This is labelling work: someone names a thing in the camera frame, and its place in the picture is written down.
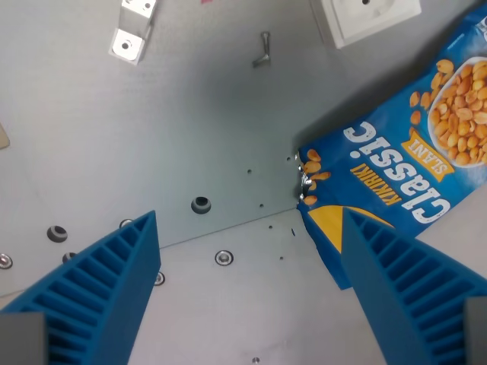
metal bracket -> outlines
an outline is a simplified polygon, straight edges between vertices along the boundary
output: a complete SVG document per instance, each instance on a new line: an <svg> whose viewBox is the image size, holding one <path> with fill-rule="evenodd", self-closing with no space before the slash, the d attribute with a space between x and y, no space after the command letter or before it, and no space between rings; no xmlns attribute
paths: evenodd
<svg viewBox="0 0 487 365"><path fill-rule="evenodd" d="M151 34L156 4L157 0L122 0L119 26L115 29L109 54L138 64Z"/></svg>

white electrical socket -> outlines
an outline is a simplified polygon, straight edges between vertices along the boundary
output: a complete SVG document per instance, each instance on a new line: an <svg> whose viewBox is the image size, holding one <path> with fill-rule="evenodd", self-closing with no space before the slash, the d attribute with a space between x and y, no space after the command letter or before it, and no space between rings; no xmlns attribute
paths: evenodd
<svg viewBox="0 0 487 365"><path fill-rule="evenodd" d="M337 48L421 14L419 0L311 0L311 5L320 31L329 26Z"/></svg>

blue snack bag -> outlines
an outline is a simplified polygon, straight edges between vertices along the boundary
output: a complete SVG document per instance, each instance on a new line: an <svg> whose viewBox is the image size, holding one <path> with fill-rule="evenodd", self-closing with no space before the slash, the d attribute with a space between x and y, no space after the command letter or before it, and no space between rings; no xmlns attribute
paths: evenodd
<svg viewBox="0 0 487 365"><path fill-rule="evenodd" d="M346 289L344 208L417 236L487 181L487 5L466 16L421 79L299 157L298 209Z"/></svg>

yellow label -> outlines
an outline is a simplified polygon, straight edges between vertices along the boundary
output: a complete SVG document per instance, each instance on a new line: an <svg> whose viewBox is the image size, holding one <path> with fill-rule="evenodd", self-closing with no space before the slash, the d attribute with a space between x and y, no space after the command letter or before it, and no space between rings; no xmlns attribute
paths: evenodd
<svg viewBox="0 0 487 365"><path fill-rule="evenodd" d="M313 219L314 223L317 224L317 226L325 234L326 238L328 238L328 240L340 253L342 253L343 208L352 209L353 211L357 211L358 213L390 226L390 224L380 219L378 216L360 208L342 207L341 205L327 205L309 211L308 214Z"/></svg>
<svg viewBox="0 0 487 365"><path fill-rule="evenodd" d="M426 143L416 131L411 134L411 139L401 144L408 154L428 170L438 182L448 173L454 173L455 169L441 154Z"/></svg>

metal hook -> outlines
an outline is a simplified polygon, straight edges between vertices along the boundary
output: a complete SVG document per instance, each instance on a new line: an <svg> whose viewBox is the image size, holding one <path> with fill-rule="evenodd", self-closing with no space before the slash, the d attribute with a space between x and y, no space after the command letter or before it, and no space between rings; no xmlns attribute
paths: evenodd
<svg viewBox="0 0 487 365"><path fill-rule="evenodd" d="M271 61L271 54L270 54L270 38L271 38L271 33L270 32L262 32L260 34L260 37L262 38L262 41L264 43L264 56L259 57L255 61L252 62L252 66L258 67L263 63L270 63Z"/></svg>

